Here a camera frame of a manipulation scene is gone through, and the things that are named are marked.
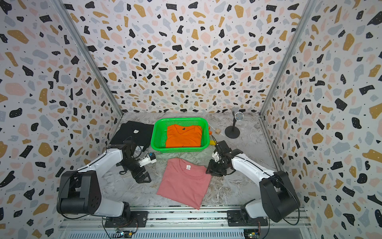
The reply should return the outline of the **pink t-shirt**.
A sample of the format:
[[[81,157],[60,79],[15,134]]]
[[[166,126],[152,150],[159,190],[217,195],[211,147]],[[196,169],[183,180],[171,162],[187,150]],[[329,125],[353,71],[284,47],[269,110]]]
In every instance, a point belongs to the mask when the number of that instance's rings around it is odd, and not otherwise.
[[[212,178],[206,171],[181,158],[169,159],[157,195],[199,210]]]

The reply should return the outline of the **orange t-shirt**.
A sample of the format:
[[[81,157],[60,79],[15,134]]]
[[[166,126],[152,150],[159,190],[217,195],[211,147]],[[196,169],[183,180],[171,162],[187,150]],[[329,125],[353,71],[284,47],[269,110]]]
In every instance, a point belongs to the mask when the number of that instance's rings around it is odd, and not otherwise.
[[[203,130],[198,125],[171,125],[167,128],[166,148],[201,147]]]

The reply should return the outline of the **green plastic basket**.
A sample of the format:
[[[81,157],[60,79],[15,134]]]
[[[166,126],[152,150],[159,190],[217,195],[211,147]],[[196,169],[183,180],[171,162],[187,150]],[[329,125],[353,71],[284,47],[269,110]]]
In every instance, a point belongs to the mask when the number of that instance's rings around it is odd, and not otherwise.
[[[166,148],[167,128],[171,125],[191,126],[198,125],[203,130],[201,147]],[[209,125],[203,118],[170,118],[161,119],[154,124],[151,147],[163,153],[170,152],[196,152],[206,149],[210,145]]]

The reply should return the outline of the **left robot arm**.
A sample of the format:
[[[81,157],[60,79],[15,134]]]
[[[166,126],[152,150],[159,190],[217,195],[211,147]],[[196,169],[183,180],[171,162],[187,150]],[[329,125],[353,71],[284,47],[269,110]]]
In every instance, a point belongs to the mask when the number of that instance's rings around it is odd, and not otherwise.
[[[129,221],[130,206],[127,202],[113,201],[102,196],[99,181],[113,167],[121,166],[122,174],[130,172],[136,183],[150,183],[145,165],[156,162],[152,152],[144,157],[135,156],[138,145],[132,140],[112,144],[93,162],[78,170],[61,175],[57,198],[57,212],[67,218],[69,214],[80,217],[93,215]]]

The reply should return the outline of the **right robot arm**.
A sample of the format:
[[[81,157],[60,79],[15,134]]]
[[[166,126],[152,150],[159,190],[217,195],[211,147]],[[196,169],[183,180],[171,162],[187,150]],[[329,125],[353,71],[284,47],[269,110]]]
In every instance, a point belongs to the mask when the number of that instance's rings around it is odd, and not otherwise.
[[[284,171],[273,171],[251,160],[243,151],[231,149],[225,141],[218,142],[209,161],[206,174],[224,177],[241,172],[260,189],[260,198],[242,205],[238,216],[229,216],[233,225],[246,226],[260,223],[260,219],[274,222],[284,220],[295,210],[299,210],[300,201],[289,176]]]

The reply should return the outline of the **black folded t-shirt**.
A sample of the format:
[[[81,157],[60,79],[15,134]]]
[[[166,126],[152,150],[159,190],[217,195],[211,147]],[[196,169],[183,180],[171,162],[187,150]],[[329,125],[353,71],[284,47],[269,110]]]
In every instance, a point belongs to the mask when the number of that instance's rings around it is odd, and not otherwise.
[[[120,126],[110,144],[125,144],[128,140],[132,140],[145,151],[150,146],[153,129],[153,124],[128,121]]]

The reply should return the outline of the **black stand with mirror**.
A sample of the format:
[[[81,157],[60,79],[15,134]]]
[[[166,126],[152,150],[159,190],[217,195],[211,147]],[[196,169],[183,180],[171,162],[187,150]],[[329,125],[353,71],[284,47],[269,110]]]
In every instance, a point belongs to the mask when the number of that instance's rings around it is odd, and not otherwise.
[[[228,138],[235,139],[240,136],[240,130],[238,127],[236,127],[236,123],[244,119],[244,114],[240,111],[232,112],[232,114],[233,114],[233,124],[232,126],[228,126],[225,129],[225,135]]]

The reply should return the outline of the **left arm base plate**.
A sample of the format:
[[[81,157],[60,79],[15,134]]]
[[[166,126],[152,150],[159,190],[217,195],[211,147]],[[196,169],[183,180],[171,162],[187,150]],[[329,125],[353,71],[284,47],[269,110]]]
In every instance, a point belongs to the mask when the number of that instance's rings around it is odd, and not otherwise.
[[[105,228],[144,228],[148,219],[148,211],[132,211],[126,217],[107,217]]]

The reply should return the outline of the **aluminium rail frame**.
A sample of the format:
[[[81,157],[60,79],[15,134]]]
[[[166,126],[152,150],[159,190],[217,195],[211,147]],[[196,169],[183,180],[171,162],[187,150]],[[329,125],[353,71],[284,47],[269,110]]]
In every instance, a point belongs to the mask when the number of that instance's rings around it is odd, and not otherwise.
[[[60,239],[314,239],[305,209],[278,223],[261,218],[249,226],[239,220],[239,206],[133,207],[139,215],[125,228],[107,228],[106,220],[87,216],[64,220]]]

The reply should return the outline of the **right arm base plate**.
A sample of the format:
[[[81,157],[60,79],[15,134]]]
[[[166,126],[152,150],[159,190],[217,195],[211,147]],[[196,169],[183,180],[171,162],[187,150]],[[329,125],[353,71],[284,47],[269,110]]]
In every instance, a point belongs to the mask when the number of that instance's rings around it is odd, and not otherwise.
[[[251,218],[243,210],[228,210],[227,220],[229,227],[267,227],[269,225],[267,217]]]

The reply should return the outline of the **right corner aluminium post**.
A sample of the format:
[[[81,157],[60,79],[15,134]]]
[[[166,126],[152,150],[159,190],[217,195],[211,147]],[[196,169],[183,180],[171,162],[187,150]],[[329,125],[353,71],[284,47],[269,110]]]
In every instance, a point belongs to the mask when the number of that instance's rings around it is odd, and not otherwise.
[[[281,79],[282,79],[282,76],[284,74],[284,71],[286,70],[286,67],[288,65],[288,62],[289,60],[292,58],[292,55],[294,53],[294,50],[298,44],[298,41],[300,40],[301,38],[301,35],[302,35],[302,32],[305,28],[305,25],[308,21],[308,18],[311,16],[312,14],[312,11],[316,5],[317,1],[316,0],[309,0],[307,1],[307,4],[304,8],[304,11],[302,12],[302,16],[301,16],[301,20],[299,21],[297,27],[296,27],[296,31],[291,39],[291,42],[287,48],[287,51],[283,57],[283,60],[281,61],[281,65],[276,73],[276,76],[275,76],[275,79],[269,89],[269,92],[268,92],[268,95],[263,103],[263,106],[260,110],[260,113],[259,113],[259,116],[264,116],[266,114],[266,111],[267,111],[267,107],[270,105],[271,101],[272,101],[272,95],[275,93],[276,91],[276,87],[278,86],[278,84],[280,83]]]

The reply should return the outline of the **corner aluminium post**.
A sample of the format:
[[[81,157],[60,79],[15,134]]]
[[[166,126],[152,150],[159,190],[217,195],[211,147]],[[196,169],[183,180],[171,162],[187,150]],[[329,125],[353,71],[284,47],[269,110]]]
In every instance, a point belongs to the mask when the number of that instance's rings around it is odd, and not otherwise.
[[[56,10],[56,12],[58,13],[59,17],[63,20],[63,23],[65,24],[67,30],[70,32],[73,40],[75,41],[79,51],[81,52],[81,54],[85,58],[91,71],[95,74],[98,82],[100,83],[105,94],[107,95],[108,99],[110,100],[110,104],[112,105],[114,110],[118,113],[119,117],[120,118],[123,117],[123,112],[119,108],[119,104],[117,103],[115,97],[113,96],[110,88],[108,87],[106,80],[104,79],[102,73],[100,72],[99,68],[97,67],[94,59],[92,58],[86,44],[82,40],[78,29],[76,28],[75,24],[73,23],[70,15],[68,14],[68,12],[64,6],[64,3],[62,1],[55,1],[55,0],[51,1],[51,3],[53,5],[54,9]]]
[[[281,65],[276,73],[276,76],[275,76],[275,79],[269,89],[269,92],[268,92],[268,95],[263,103],[263,106],[260,110],[260,113],[259,113],[259,116],[264,116],[266,114],[266,111],[267,111],[267,107],[270,105],[271,101],[272,101],[272,95],[275,93],[276,91],[276,87],[278,86],[278,84],[280,83],[281,79],[282,79],[282,76],[284,74],[284,71],[286,70],[286,67],[288,65],[288,62],[289,60],[292,58],[292,55],[294,53],[294,50],[298,44],[298,41],[300,40],[301,38],[301,35],[302,35],[302,32],[305,28],[305,25],[308,21],[308,18],[311,16],[312,14],[312,11],[316,5],[317,1],[316,0],[309,0],[307,1],[307,4],[304,8],[304,11],[302,12],[302,16],[301,16],[301,20],[299,21],[297,27],[296,27],[296,31],[291,39],[291,42],[287,48],[287,51],[283,57],[283,60],[281,61]]]

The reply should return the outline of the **left corner aluminium post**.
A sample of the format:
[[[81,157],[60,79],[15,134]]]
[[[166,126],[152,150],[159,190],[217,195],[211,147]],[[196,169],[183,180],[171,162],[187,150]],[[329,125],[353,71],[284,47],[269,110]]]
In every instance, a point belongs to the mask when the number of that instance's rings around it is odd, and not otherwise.
[[[94,59],[92,58],[86,44],[82,40],[78,29],[76,28],[75,24],[73,23],[70,15],[68,14],[68,12],[64,6],[64,3],[62,1],[55,1],[55,0],[51,1],[51,3],[53,5],[54,9],[56,10],[56,12],[58,13],[59,17],[63,20],[63,23],[65,24],[67,30],[70,32],[73,40],[75,41],[79,51],[81,52],[81,54],[85,58],[91,71],[95,74],[98,82],[100,83],[105,94],[107,95],[108,99],[110,100],[110,104],[112,105],[114,110],[118,113],[119,117],[120,118],[123,117],[123,112],[119,108],[119,104],[117,103],[115,97],[113,96],[110,88],[108,87],[106,80],[104,79],[102,73],[100,72],[99,68],[97,67]]]

